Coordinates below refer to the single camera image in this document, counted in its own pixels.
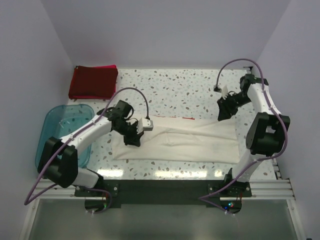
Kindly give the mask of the white t-shirt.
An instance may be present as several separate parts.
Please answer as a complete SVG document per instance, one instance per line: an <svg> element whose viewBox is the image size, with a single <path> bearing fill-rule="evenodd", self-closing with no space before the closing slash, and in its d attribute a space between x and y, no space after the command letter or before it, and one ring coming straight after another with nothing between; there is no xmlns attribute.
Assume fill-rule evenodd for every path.
<svg viewBox="0 0 320 240"><path fill-rule="evenodd" d="M152 116L153 130L146 131L139 147L125 145L123 136L112 133L115 160L163 160L237 164L239 143L233 119L191 119Z"/></svg>

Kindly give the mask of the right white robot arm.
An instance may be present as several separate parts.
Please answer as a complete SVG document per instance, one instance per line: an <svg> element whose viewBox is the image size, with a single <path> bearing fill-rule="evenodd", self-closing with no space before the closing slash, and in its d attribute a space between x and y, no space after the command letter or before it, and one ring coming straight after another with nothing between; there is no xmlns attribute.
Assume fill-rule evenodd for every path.
<svg viewBox="0 0 320 240"><path fill-rule="evenodd" d="M223 183L223 192L230 197L240 190L240 183L247 183L262 161L275 157L288 143L290 117L275 106L269 91L269 83L253 74L240 78L240 92L228 92L224 87L217 101L218 120L224 121L236 115L238 109L252 103L255 118L245 138L246 151L236 167L229 173L231 179Z"/></svg>

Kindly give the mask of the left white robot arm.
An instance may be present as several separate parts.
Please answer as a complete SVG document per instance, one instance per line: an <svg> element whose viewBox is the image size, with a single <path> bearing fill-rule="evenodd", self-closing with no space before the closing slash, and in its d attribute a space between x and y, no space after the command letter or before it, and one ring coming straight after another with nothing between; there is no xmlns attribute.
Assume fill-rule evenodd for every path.
<svg viewBox="0 0 320 240"><path fill-rule="evenodd" d="M44 144L37 171L41 177L67 188L79 186L92 196L104 190L104 178L95 171L80 168L78 157L98 138L117 132L123 136L126 146L140 147L145 131L153 130L149 116L131 123L133 107L118 101L114 107L100 110L91 121L76 131L61 138L50 137Z"/></svg>

